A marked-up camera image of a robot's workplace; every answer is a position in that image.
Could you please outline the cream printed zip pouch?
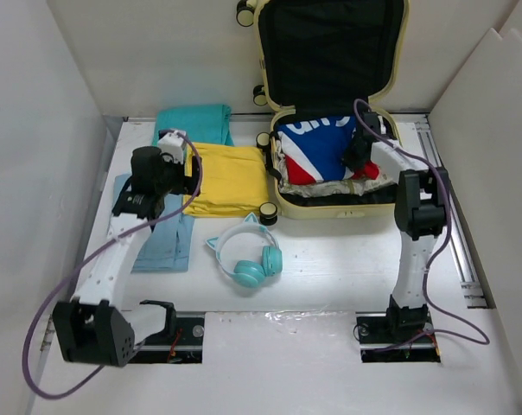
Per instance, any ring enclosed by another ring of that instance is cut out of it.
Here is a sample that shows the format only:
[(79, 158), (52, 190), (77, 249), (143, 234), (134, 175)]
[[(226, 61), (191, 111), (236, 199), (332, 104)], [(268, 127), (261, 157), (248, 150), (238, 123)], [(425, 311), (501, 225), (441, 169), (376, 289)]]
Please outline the cream printed zip pouch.
[(393, 180), (384, 173), (379, 173), (376, 179), (346, 179), (341, 181), (319, 182), (315, 184), (295, 185), (290, 179), (290, 170), (286, 167), (284, 145), (289, 138), (278, 133), (275, 139), (275, 149), (272, 155), (277, 159), (277, 171), (282, 178), (277, 182), (277, 188), (281, 194), (300, 195), (305, 198), (313, 198), (330, 195), (368, 195), (394, 184)]

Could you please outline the red white blue shirt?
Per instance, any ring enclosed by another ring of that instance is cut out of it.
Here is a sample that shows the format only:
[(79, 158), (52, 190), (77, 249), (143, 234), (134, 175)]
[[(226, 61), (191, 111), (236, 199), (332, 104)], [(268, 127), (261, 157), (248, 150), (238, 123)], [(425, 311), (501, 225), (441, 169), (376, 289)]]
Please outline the red white blue shirt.
[(356, 131), (354, 117), (331, 116), (281, 124), (277, 136), (284, 153), (288, 181), (309, 185), (347, 179), (376, 179), (379, 167), (367, 161), (349, 169), (342, 158)]

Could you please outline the light blue shirt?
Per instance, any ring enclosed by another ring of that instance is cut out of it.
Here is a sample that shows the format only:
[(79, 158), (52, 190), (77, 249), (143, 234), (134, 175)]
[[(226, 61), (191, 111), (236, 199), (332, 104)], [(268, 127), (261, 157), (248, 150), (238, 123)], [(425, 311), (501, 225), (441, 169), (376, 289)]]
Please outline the light blue shirt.
[(186, 272), (194, 217), (180, 213), (156, 225), (133, 265), (132, 273)]

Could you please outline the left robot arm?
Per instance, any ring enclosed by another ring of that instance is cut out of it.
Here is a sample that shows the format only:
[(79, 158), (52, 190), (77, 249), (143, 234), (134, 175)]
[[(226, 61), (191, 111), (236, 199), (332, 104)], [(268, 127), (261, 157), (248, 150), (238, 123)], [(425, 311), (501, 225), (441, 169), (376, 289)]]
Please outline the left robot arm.
[(123, 367), (139, 345), (153, 337), (171, 341), (177, 333), (175, 306), (143, 300), (123, 311), (127, 279), (165, 208), (167, 195), (194, 195), (200, 167), (185, 172), (187, 145), (158, 144), (132, 152), (130, 176), (111, 210), (108, 247), (98, 255), (81, 286), (53, 310), (54, 328), (65, 361)]

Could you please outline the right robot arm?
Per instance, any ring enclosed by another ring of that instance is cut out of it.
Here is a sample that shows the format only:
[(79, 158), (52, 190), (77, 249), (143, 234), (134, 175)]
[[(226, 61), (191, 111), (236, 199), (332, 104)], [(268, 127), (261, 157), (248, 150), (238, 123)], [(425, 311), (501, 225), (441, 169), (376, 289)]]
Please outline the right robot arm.
[(373, 163), (397, 185), (394, 220), (402, 246), (384, 330), (393, 340), (402, 341), (426, 324), (429, 261), (450, 218), (449, 177), (445, 169), (431, 166), (428, 160), (383, 136), (376, 112), (356, 110), (354, 114), (355, 131), (343, 163), (355, 170)]

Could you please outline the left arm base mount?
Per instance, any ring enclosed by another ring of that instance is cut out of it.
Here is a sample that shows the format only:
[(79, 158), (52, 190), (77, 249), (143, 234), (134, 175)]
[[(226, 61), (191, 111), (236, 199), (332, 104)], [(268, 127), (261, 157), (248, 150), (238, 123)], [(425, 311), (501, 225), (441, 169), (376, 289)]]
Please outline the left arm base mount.
[(130, 364), (201, 364), (205, 315), (178, 313), (173, 335), (148, 337)]

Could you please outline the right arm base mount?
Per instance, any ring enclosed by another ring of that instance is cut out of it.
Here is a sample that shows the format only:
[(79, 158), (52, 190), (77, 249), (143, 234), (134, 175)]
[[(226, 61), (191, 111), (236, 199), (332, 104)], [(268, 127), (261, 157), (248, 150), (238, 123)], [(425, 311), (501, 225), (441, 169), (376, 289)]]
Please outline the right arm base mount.
[(422, 329), (393, 334), (384, 313), (357, 313), (353, 337), (363, 363), (440, 363), (441, 353), (428, 317)]

